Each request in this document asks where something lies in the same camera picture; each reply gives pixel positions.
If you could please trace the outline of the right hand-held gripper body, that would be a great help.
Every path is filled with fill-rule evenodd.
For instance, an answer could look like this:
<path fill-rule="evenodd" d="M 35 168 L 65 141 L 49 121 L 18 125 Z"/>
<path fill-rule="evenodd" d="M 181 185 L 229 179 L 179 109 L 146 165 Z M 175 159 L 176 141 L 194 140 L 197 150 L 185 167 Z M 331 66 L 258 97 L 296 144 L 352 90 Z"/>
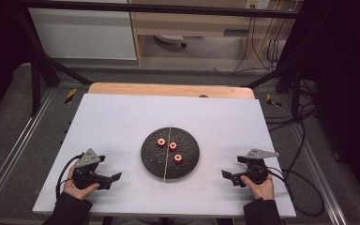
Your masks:
<path fill-rule="evenodd" d="M 246 176 L 254 184 L 262 184 L 268 176 L 268 170 L 264 160 L 266 158 L 276 158 L 279 153 L 264 151 L 261 149 L 251 149 L 244 156 L 238 156 L 237 161 L 247 166 L 245 172 L 241 172 L 238 177 Z"/>

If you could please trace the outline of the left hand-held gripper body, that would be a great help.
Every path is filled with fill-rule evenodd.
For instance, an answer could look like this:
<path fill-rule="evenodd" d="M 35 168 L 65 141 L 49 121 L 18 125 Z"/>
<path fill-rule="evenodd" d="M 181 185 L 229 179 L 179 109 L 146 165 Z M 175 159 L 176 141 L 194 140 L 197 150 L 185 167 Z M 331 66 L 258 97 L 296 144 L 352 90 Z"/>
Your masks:
<path fill-rule="evenodd" d="M 101 161 L 96 152 L 89 148 L 76 164 L 73 172 L 73 182 L 78 189 L 85 189 L 93 184 L 99 184 L 99 189 L 105 187 L 105 178 L 95 173 L 95 170 Z"/>

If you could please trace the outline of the black round plate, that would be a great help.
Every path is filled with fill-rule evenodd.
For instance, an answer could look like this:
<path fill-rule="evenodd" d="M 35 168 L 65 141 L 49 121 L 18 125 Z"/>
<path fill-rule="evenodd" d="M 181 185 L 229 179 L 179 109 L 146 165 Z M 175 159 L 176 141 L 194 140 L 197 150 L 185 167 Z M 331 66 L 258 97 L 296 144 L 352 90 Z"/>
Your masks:
<path fill-rule="evenodd" d="M 147 171 L 155 177 L 163 179 L 165 157 L 167 150 L 169 128 L 163 127 L 147 136 L 142 144 L 141 159 Z M 158 147 L 157 141 L 163 138 L 166 143 Z M 177 148 L 169 152 L 166 180 L 180 179 L 191 173 L 197 166 L 200 158 L 200 147 L 196 139 L 187 131 L 172 127 L 171 142 L 177 143 Z M 175 163 L 173 157 L 180 154 L 181 163 Z"/>

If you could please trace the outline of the thin wooden skewer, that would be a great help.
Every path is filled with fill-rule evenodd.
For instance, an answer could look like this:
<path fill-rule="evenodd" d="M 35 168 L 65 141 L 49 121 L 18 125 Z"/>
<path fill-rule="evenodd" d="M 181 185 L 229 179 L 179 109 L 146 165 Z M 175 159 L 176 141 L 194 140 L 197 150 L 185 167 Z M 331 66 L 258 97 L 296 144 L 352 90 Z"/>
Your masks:
<path fill-rule="evenodd" d="M 172 128 L 169 127 L 169 133 L 168 133 L 168 139 L 167 139 L 167 150 L 166 150 L 166 157 L 165 157 L 165 166 L 164 166 L 164 174 L 163 174 L 163 183 L 166 182 L 168 159 L 169 159 L 169 152 L 170 152 L 171 134 L 172 134 Z"/>

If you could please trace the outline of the person's left hand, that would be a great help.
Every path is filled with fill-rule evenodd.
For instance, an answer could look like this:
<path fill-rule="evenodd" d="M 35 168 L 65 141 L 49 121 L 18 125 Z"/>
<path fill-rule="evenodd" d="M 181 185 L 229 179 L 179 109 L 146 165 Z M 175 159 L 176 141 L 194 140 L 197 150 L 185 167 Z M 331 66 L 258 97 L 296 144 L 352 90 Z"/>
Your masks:
<path fill-rule="evenodd" d="M 94 192 L 99 188 L 99 183 L 95 183 L 90 185 L 87 188 L 84 189 L 78 189 L 73 180 L 72 175 L 75 171 L 76 164 L 73 164 L 72 167 L 69 169 L 68 175 L 67 175 L 67 181 L 64 184 L 64 191 L 66 194 L 78 199 L 78 200 L 84 200 L 90 193 Z"/>

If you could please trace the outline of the person's right hand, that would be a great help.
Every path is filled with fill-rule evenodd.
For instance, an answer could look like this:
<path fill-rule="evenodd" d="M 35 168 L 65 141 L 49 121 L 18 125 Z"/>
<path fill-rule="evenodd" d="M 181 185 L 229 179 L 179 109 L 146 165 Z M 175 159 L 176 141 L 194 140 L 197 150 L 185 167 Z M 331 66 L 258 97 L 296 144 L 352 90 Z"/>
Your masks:
<path fill-rule="evenodd" d="M 269 174 L 263 183 L 257 185 L 252 182 L 247 176 L 242 175 L 241 180 L 244 184 L 249 187 L 252 191 L 256 200 L 263 199 L 263 200 L 274 200 L 275 199 L 275 192 L 274 192 L 274 182 L 272 179 L 272 175 Z"/>

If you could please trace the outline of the wooden table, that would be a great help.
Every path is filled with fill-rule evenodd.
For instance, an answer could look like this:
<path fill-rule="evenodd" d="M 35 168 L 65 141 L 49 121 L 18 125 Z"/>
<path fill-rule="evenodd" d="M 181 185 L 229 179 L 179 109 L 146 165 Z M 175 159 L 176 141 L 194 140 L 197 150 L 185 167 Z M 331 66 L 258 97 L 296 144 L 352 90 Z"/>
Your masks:
<path fill-rule="evenodd" d="M 245 87 L 119 82 L 95 82 L 90 85 L 88 93 L 195 98 L 199 98 L 200 96 L 205 96 L 207 98 L 255 98 L 253 91 L 250 88 Z"/>

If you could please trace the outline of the white cabinet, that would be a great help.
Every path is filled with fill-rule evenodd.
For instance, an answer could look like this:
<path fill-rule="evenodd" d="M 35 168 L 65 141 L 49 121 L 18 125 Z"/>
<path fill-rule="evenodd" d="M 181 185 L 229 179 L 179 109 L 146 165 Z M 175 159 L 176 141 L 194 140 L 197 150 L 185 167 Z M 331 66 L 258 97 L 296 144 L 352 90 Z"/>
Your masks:
<path fill-rule="evenodd" d="M 135 60 L 125 12 L 30 8 L 44 51 L 53 58 Z"/>

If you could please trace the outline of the chair base with caster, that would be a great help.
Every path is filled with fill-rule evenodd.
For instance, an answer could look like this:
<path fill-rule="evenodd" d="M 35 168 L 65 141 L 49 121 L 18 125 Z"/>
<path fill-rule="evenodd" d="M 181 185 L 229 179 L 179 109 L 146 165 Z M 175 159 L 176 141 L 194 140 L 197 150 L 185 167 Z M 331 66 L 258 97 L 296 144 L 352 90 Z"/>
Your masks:
<path fill-rule="evenodd" d="M 185 49 L 187 46 L 187 44 L 182 36 L 156 36 L 156 39 L 158 39 L 162 42 L 165 42 L 165 43 L 179 46 L 183 49 Z"/>

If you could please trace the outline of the light wooden desk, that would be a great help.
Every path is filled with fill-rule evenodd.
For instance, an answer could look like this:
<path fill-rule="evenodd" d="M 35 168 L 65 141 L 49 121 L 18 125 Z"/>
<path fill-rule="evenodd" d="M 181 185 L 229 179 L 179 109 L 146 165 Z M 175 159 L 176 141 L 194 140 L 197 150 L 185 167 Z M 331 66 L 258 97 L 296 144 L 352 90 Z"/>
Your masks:
<path fill-rule="evenodd" d="M 130 4 L 191 6 L 212 8 L 246 8 L 247 0 L 127 0 Z M 270 0 L 267 9 L 286 10 L 290 0 Z M 263 50 L 270 42 L 287 40 L 293 19 L 241 18 L 228 16 L 185 15 L 165 13 L 130 14 L 136 55 L 143 60 L 145 39 L 148 36 L 182 36 L 239 38 L 252 68 L 263 64 Z"/>

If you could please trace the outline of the white power strip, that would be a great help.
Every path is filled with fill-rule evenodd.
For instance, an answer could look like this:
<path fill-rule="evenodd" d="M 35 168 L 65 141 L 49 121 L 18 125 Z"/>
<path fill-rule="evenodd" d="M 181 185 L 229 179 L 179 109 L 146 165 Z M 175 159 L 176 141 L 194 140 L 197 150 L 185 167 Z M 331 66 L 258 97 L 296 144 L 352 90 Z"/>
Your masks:
<path fill-rule="evenodd" d="M 251 9 L 267 9 L 270 0 L 247 0 L 246 8 Z"/>

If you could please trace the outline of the aluminium floor rail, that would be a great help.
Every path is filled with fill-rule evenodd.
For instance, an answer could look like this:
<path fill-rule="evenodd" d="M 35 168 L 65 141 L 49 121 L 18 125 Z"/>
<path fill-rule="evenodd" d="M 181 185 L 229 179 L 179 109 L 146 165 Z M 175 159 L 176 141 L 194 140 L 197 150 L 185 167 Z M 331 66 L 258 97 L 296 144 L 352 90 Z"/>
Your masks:
<path fill-rule="evenodd" d="M 0 193 L 48 107 L 54 88 L 48 88 L 34 112 L 20 112 L 21 100 L 5 100 L 0 106 Z"/>
<path fill-rule="evenodd" d="M 347 225 L 347 219 L 345 218 L 343 211 L 335 197 L 335 194 L 323 173 L 323 169 L 313 154 L 305 132 L 299 124 L 295 124 L 292 127 L 294 129 L 294 133 L 297 135 L 297 138 L 301 143 L 302 154 L 304 155 L 304 159 L 311 173 L 313 181 L 322 194 L 325 209 L 332 221 L 332 224 Z"/>

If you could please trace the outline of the black metal frame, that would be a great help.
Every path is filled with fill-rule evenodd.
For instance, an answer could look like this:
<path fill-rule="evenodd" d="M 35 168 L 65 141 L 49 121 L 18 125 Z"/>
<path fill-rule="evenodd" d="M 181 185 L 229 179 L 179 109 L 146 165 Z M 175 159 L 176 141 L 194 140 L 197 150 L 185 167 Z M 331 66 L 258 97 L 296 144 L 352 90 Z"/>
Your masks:
<path fill-rule="evenodd" d="M 279 11 L 268 9 L 235 9 L 228 7 L 191 7 L 191 6 L 166 6 L 166 5 L 146 5 L 146 4 L 120 4 L 120 3 L 99 3 L 99 2 L 75 2 L 75 1 L 53 1 L 53 0 L 14 0 L 10 3 L 10 8 L 29 41 L 29 47 L 33 54 L 32 62 L 32 84 L 33 84 L 33 111 L 36 114 L 40 107 L 40 90 L 38 84 L 38 74 L 49 86 L 58 86 L 58 79 L 54 69 L 67 74 L 74 80 L 90 85 L 89 81 L 65 67 L 61 63 L 52 59 L 45 53 L 38 37 L 37 32 L 31 27 L 31 23 L 25 19 L 24 13 L 29 8 L 47 9 L 69 9 L 69 10 L 88 10 L 88 11 L 114 11 L 114 12 L 138 12 L 138 13 L 165 13 L 165 14 L 189 14 L 189 15 L 209 15 L 209 16 L 228 16 L 228 17 L 253 17 L 253 18 L 279 18 L 279 19 L 302 19 L 311 16 L 311 13 L 297 11 Z"/>

